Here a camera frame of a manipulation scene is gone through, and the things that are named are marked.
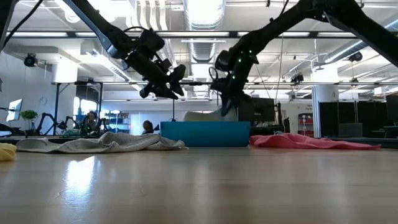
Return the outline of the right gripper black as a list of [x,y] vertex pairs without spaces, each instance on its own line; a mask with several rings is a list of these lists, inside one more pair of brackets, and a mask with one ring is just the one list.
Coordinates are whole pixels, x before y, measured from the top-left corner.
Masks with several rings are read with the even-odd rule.
[[247,80],[244,81],[244,77],[236,75],[234,73],[227,74],[226,77],[218,77],[218,83],[221,85],[221,116],[225,117],[234,106],[238,106],[240,102],[248,102],[249,96],[245,94],[243,88]]

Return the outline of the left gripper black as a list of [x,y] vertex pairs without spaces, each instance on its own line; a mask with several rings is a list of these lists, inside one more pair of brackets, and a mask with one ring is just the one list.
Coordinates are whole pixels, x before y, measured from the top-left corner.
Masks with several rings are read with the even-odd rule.
[[139,73],[143,80],[149,82],[139,91],[142,98],[147,98],[150,93],[154,93],[156,97],[177,100],[178,96],[174,92],[180,96],[184,95],[180,80],[184,78],[185,65],[175,67],[169,78],[167,72],[172,64],[167,58],[162,60],[157,52],[132,52],[126,59],[126,63]]

